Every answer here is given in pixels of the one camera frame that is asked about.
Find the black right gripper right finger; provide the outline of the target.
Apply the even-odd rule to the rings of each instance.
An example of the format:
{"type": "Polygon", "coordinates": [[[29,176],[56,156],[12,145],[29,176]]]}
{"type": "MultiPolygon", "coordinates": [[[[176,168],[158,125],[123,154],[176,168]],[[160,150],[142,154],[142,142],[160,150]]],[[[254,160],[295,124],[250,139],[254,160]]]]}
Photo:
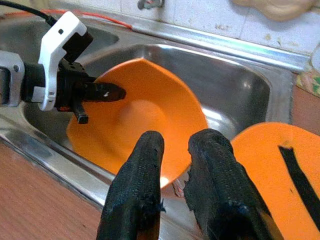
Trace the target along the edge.
{"type": "Polygon", "coordinates": [[[188,141],[191,165],[183,189],[207,240],[282,240],[283,236],[230,141],[208,128],[188,141]]]}

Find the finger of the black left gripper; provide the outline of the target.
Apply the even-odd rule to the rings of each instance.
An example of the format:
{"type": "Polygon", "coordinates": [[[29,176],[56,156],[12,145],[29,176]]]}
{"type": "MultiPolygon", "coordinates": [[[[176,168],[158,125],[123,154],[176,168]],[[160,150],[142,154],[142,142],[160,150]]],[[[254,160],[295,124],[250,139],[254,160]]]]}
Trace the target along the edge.
{"type": "Polygon", "coordinates": [[[125,89],[109,82],[86,82],[83,91],[86,102],[116,102],[126,97],[125,89]]]}
{"type": "Polygon", "coordinates": [[[82,105],[82,101],[80,99],[73,99],[73,113],[76,117],[78,124],[87,124],[89,121],[89,117],[85,112],[85,109],[82,105]]]}

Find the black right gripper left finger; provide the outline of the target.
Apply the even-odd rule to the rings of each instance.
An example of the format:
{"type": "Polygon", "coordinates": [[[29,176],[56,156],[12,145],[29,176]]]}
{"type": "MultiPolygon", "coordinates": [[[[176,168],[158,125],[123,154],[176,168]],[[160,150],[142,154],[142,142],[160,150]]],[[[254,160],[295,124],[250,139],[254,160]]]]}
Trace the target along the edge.
{"type": "Polygon", "coordinates": [[[164,138],[144,132],[112,181],[101,213],[98,240],[157,240],[160,234],[160,172],[164,138]]]}

